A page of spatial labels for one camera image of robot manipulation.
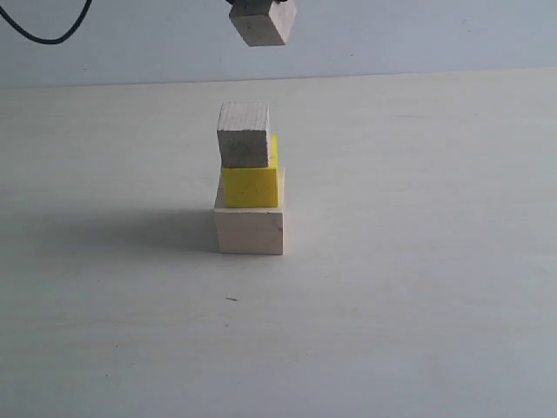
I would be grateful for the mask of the small wooden cube back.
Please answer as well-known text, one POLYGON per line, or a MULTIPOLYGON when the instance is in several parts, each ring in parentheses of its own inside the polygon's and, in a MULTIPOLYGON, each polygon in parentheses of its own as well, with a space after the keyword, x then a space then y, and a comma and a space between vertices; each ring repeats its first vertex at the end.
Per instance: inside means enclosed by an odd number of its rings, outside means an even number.
POLYGON ((221 105, 217 137, 224 168, 267 167, 271 159, 269 105, 225 102, 221 105))

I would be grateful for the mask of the small wooden cube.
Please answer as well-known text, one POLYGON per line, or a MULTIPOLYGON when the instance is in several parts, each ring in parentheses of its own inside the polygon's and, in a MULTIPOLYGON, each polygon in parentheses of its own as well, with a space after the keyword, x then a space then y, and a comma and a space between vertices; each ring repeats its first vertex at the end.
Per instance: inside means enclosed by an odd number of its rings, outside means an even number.
POLYGON ((217 137, 224 168, 267 167, 271 159, 269 105, 225 102, 221 105, 217 137))
POLYGON ((250 47, 283 46, 297 16, 297 5, 289 1, 233 1, 232 25, 250 47))

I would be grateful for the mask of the large plain wooden cube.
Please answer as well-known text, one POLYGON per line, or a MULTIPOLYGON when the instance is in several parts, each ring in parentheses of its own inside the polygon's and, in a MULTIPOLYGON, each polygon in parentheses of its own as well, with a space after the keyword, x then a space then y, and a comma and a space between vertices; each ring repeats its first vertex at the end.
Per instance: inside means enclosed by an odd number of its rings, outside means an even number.
POLYGON ((278 169, 278 207, 229 208, 220 175, 213 218, 221 253, 282 255, 284 253, 285 170, 278 169))

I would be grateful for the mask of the yellow wooden cube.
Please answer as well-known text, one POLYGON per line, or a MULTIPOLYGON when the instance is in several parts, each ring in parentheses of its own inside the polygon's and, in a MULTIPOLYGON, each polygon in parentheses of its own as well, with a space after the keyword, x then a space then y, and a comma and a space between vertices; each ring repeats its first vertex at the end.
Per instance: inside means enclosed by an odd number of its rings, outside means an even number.
POLYGON ((280 197, 277 136, 272 135, 271 158, 267 167, 222 168, 221 177, 227 207, 278 207, 280 197))

